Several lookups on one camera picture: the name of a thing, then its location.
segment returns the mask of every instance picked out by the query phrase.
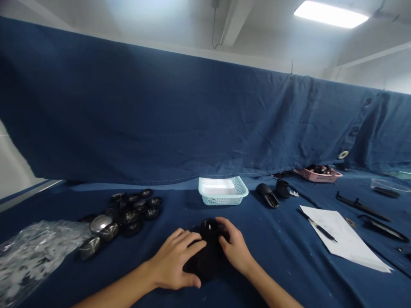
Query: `forearm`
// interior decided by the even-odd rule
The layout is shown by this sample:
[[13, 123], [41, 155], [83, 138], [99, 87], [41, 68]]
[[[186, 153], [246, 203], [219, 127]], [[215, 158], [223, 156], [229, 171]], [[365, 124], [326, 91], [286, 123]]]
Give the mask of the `forearm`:
[[243, 274], [270, 308], [302, 308], [255, 260], [250, 263], [249, 268]]
[[129, 308], [156, 288], [147, 263], [128, 273], [108, 287], [86, 298], [72, 308]]

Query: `blue cloth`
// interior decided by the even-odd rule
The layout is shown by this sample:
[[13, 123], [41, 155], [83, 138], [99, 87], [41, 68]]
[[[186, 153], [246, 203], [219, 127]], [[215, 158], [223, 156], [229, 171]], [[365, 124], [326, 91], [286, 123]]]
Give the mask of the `blue cloth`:
[[37, 177], [170, 184], [352, 149], [351, 166], [411, 165], [410, 95], [7, 18], [0, 34], [0, 118]]
[[[286, 180], [312, 199], [317, 206], [337, 210], [356, 224], [355, 231], [375, 248], [377, 255], [395, 271], [391, 274], [352, 263], [331, 255], [310, 223], [296, 209], [312, 206], [299, 197], [281, 201], [277, 209], [263, 205], [255, 187], [264, 182], [271, 188], [272, 177], [243, 178], [249, 196], [238, 206], [205, 206], [197, 191], [197, 180], [158, 186], [155, 195], [164, 198], [163, 212], [147, 222], [140, 234], [117, 238], [96, 258], [81, 262], [69, 255], [61, 266], [22, 303], [21, 307], [69, 307], [119, 279], [141, 262], [152, 257], [167, 236], [178, 227], [190, 229], [205, 218], [224, 216], [243, 233], [246, 243], [261, 266], [304, 307], [407, 307], [411, 301], [411, 261], [408, 244], [388, 239], [362, 227], [357, 216], [362, 212], [335, 200], [340, 190], [347, 198], [360, 198], [367, 206], [391, 218], [391, 227], [411, 238], [411, 196], [389, 199], [369, 188], [365, 172], [344, 173], [332, 184], [314, 184], [298, 176]], [[47, 220], [76, 220], [99, 213], [110, 195], [139, 191], [143, 187], [120, 184], [58, 184], [0, 213], [0, 242], [28, 224]], [[217, 277], [201, 289], [179, 291], [157, 289], [143, 297], [135, 307], [264, 307], [253, 286], [228, 263], [222, 264]]]

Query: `plastic basket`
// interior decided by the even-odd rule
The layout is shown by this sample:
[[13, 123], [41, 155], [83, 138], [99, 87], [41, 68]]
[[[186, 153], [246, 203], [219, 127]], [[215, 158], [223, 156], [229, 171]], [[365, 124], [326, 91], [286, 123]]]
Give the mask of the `plastic basket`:
[[397, 171], [397, 172], [383, 172], [383, 174], [391, 175], [401, 180], [411, 180], [411, 172]]
[[322, 175], [307, 169], [294, 169], [294, 172], [298, 173], [299, 175], [301, 175], [302, 177], [306, 178], [311, 182], [317, 183], [334, 183], [338, 178], [343, 176], [341, 173], [337, 171], [334, 171], [334, 175]]
[[199, 178], [198, 192], [206, 205], [238, 205], [248, 195], [248, 189], [240, 177]]

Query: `hand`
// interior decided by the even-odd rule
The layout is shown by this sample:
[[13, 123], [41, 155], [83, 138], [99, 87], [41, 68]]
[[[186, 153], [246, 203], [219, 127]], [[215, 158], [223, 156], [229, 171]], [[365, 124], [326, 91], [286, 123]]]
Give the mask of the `hand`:
[[184, 264], [203, 249], [206, 241], [199, 241], [187, 248], [193, 241], [201, 240], [201, 235], [179, 228], [170, 235], [156, 255], [147, 261], [156, 287], [178, 290], [182, 287], [201, 287], [200, 278], [183, 272]]
[[220, 236], [219, 238], [224, 254], [234, 268], [236, 268], [241, 274], [246, 275], [255, 260], [245, 244], [243, 234], [228, 219], [216, 217], [215, 220], [224, 225], [230, 234], [229, 243], [223, 236]]

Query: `left hand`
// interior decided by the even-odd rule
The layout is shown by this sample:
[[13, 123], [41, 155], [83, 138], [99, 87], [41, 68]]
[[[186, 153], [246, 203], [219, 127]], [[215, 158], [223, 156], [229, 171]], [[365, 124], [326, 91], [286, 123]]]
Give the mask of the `left hand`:
[[[200, 240], [190, 247], [193, 241]], [[147, 261], [149, 273], [156, 287], [178, 290], [182, 287], [201, 287], [200, 278], [183, 272], [184, 264], [207, 245], [201, 235], [179, 228], [171, 234], [157, 254]]]

